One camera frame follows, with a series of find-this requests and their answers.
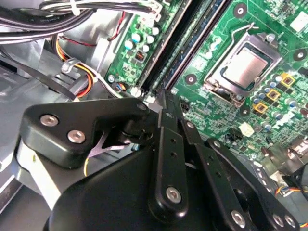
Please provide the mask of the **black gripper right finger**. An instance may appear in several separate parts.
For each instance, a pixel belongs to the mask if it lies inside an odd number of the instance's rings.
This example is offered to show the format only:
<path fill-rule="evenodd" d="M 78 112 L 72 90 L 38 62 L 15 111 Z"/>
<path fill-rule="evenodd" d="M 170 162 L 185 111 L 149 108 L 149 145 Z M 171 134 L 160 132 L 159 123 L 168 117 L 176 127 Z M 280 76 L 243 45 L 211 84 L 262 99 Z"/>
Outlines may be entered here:
<path fill-rule="evenodd" d="M 192 122 L 181 119 L 186 155 L 201 174 L 214 227 L 218 231 L 298 231 L 293 215 L 217 139 L 201 139 Z"/>

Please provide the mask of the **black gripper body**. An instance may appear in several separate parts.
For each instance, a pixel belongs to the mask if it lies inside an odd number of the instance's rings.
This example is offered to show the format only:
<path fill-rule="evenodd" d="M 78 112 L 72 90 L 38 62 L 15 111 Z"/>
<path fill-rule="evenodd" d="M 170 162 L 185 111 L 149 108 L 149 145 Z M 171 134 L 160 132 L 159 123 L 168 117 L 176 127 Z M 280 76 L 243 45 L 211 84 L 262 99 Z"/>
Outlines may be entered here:
<path fill-rule="evenodd" d="M 74 183 L 59 197 L 46 231 L 215 231 L 214 207 L 202 173 L 186 167 L 188 213 L 175 223 L 157 220 L 148 206 L 156 150 L 141 150 Z"/>

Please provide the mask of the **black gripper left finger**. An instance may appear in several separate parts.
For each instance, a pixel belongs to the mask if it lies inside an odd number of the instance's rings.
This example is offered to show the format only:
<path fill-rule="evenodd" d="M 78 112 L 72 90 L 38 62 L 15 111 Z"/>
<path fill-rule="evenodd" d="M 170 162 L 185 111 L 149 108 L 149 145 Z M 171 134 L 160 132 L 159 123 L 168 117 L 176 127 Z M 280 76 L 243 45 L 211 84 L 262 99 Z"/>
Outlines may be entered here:
<path fill-rule="evenodd" d="M 178 129 L 183 119 L 181 102 L 168 91 L 158 102 L 159 112 L 137 98 L 40 104 L 25 110 L 19 144 L 59 168 L 56 178 L 45 177 L 39 185 L 41 193 L 51 197 L 51 210 L 66 189 L 98 172 L 70 182 L 60 195 L 51 189 L 52 184 L 63 184 L 74 169 L 81 168 L 95 148 L 103 153 L 110 147 L 135 143 L 141 146 L 139 151 L 156 150 L 148 196 L 153 216 L 182 218 L 187 214 L 184 146 Z"/>

